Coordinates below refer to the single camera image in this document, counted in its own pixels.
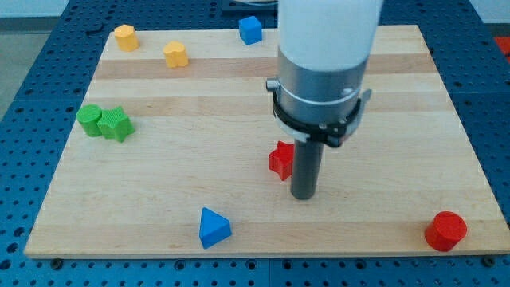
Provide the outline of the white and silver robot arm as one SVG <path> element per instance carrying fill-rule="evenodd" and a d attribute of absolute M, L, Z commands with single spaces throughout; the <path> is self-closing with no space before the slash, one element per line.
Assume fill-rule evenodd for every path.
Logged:
<path fill-rule="evenodd" d="M 295 140 L 339 147 L 358 127 L 369 94 L 363 75 L 382 0 L 280 0 L 273 114 Z"/>

